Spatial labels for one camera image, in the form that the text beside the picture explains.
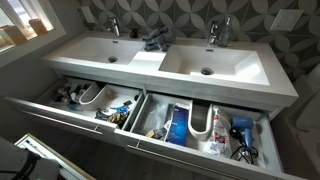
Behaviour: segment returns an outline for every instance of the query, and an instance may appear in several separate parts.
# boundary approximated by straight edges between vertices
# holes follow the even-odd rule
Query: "floor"
[[[40,140],[97,179],[214,180],[202,174],[131,154],[119,146],[62,130],[56,130],[54,134],[42,136]]]

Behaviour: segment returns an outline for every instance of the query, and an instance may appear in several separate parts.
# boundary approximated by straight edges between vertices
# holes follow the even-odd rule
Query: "vanity countertop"
[[[268,111],[274,111],[278,107],[288,107],[298,98],[297,92],[269,44],[232,42],[227,48],[224,48],[256,51],[269,81],[269,85],[261,85],[159,71],[159,67],[166,55],[165,52],[159,50],[145,52],[142,49],[125,66],[61,56],[62,51],[86,37],[141,42],[141,39],[131,39],[128,35],[116,38],[113,33],[88,31],[42,57],[43,62],[46,66],[58,70],[124,79],[150,86],[161,86],[162,88],[173,88],[176,92],[189,92],[187,94],[190,97],[199,99],[208,97],[212,101]],[[207,45],[205,39],[177,38],[174,44],[220,48],[216,45]]]

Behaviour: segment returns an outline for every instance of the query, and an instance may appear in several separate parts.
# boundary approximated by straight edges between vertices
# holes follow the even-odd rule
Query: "open drawer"
[[[79,100],[85,101],[84,105],[80,103],[73,104],[56,102],[57,91],[66,84],[76,84],[87,86]],[[143,102],[142,91],[122,86],[100,83],[100,87],[93,81],[82,79],[67,78],[55,83],[35,102],[5,97],[9,104],[20,112],[31,116],[31,119],[41,123],[52,125],[71,132],[79,133],[91,138],[99,139],[108,143],[115,143],[114,131],[120,127],[107,120],[96,119],[97,108],[105,109],[105,111],[116,112],[111,108],[124,106],[124,102],[129,102],[126,120],[122,123],[121,129],[130,129],[134,123],[135,117],[139,112]]]
[[[154,139],[145,136],[150,124],[148,122],[150,113],[154,113],[153,107],[163,108],[165,104],[182,103],[189,107],[189,121],[195,121],[196,129],[206,131],[207,116],[212,116],[210,109],[212,105],[195,105],[192,100],[180,99],[158,94],[148,94],[130,132],[116,130],[119,134],[121,144],[132,153],[166,162],[192,171],[196,171],[218,179],[296,179],[296,177],[282,173],[280,159],[273,139],[268,118],[262,113],[252,112],[237,108],[218,106],[230,117],[250,117],[254,120],[252,135],[254,138],[253,147],[259,151],[255,165],[241,161],[215,156],[203,151],[207,138],[195,139],[189,129],[185,146],[166,142],[165,140]]]

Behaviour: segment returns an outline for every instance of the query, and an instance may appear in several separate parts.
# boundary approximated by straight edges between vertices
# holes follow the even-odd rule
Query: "double sink vanity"
[[[234,42],[219,48],[204,39],[177,38],[167,52],[146,52],[143,46],[141,39],[127,35],[85,32],[43,57],[61,76],[59,82],[34,102],[5,99],[42,123],[218,179],[299,179],[283,173],[270,128],[270,121],[298,94],[268,44]],[[206,75],[204,68],[210,69]],[[67,81],[103,84],[99,98],[88,103],[95,107],[74,111],[53,102],[52,94]],[[113,100],[105,98],[105,88],[114,93]],[[133,103],[121,128],[95,119],[95,108],[126,100]],[[252,118],[253,146],[259,152],[255,165],[203,152],[205,141],[190,132],[185,147],[141,134],[150,124],[146,117],[152,107],[176,103],[188,106],[189,121],[197,126],[205,126],[212,105],[230,116]]]

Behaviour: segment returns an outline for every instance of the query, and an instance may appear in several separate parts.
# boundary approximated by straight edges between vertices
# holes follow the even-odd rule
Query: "towel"
[[[170,26],[165,26],[161,29],[153,30],[149,35],[144,36],[142,41],[145,41],[145,51],[151,51],[154,49],[160,49],[166,51],[168,49],[167,44],[173,43],[176,39],[174,30]]]

